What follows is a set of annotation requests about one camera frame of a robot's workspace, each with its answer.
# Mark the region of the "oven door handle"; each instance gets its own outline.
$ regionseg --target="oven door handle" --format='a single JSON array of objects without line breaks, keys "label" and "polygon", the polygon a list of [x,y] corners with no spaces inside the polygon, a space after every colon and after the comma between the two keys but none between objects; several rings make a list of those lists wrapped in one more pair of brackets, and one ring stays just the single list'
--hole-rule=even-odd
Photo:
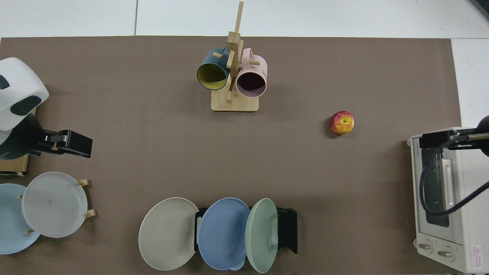
[{"label": "oven door handle", "polygon": [[455,205],[453,196],[452,160],[439,159],[438,166],[440,168],[441,180],[443,183],[442,198],[445,203],[445,210],[448,210]]}]

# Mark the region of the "pink mug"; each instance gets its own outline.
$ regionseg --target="pink mug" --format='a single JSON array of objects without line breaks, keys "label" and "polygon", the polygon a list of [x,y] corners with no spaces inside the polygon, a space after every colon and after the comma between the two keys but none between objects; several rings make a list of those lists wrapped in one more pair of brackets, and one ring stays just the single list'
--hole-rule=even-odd
[{"label": "pink mug", "polygon": [[242,67],[236,77],[236,90],[246,97],[258,97],[267,89],[267,62],[253,55],[251,48],[243,50]]}]

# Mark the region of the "black cable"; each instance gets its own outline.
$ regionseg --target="black cable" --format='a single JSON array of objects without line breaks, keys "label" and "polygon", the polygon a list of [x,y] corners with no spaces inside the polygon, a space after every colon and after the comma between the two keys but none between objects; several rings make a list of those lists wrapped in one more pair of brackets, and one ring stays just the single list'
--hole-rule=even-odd
[{"label": "black cable", "polygon": [[481,187],[479,187],[474,192],[472,192],[470,195],[468,195],[463,200],[461,200],[459,203],[455,204],[452,208],[445,210],[445,211],[442,211],[442,212],[433,212],[426,205],[426,202],[424,200],[424,176],[425,176],[426,171],[428,169],[429,163],[436,156],[436,154],[443,151],[443,148],[450,147],[459,141],[467,141],[467,140],[468,140],[467,136],[455,136],[453,139],[442,143],[440,146],[438,146],[435,149],[435,151],[431,154],[431,156],[426,160],[426,163],[423,165],[423,170],[421,171],[421,177],[420,177],[420,200],[421,200],[421,205],[423,206],[423,209],[426,211],[426,213],[428,213],[432,216],[445,216],[445,215],[451,214],[451,213],[457,211],[458,209],[460,209],[462,206],[464,206],[465,204],[470,202],[473,198],[477,197],[480,193],[484,192],[486,189],[489,188],[489,182],[486,182]]}]

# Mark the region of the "teal mug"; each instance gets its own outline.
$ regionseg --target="teal mug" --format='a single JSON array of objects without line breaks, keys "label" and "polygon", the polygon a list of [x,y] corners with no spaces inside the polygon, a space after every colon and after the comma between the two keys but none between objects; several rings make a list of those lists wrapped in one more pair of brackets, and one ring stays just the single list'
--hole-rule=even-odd
[{"label": "teal mug", "polygon": [[229,69],[226,67],[228,57],[227,46],[210,50],[197,70],[199,83],[209,90],[222,89],[229,76]]}]

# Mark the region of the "plate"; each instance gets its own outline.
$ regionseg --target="plate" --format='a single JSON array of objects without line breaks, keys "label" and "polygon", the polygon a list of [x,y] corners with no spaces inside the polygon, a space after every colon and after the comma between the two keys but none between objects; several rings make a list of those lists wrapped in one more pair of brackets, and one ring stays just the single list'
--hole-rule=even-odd
[{"label": "plate", "polygon": [[22,251],[39,237],[38,232],[25,234],[31,227],[22,216],[22,200],[25,187],[13,183],[0,184],[0,254]]},{"label": "plate", "polygon": [[271,199],[262,199],[251,209],[244,240],[251,266],[260,273],[267,272],[278,250],[278,214]]},{"label": "plate", "polygon": [[184,198],[156,204],[139,228],[139,252],[152,268],[173,270],[194,255],[194,220],[199,209]]},{"label": "plate", "polygon": [[22,198],[27,224],[41,235],[61,238],[83,224],[87,196],[78,181],[61,172],[47,172],[31,181]]},{"label": "plate", "polygon": [[204,261],[217,270],[237,270],[246,258],[245,228],[249,207],[236,198],[215,202],[205,212],[197,234]]}]

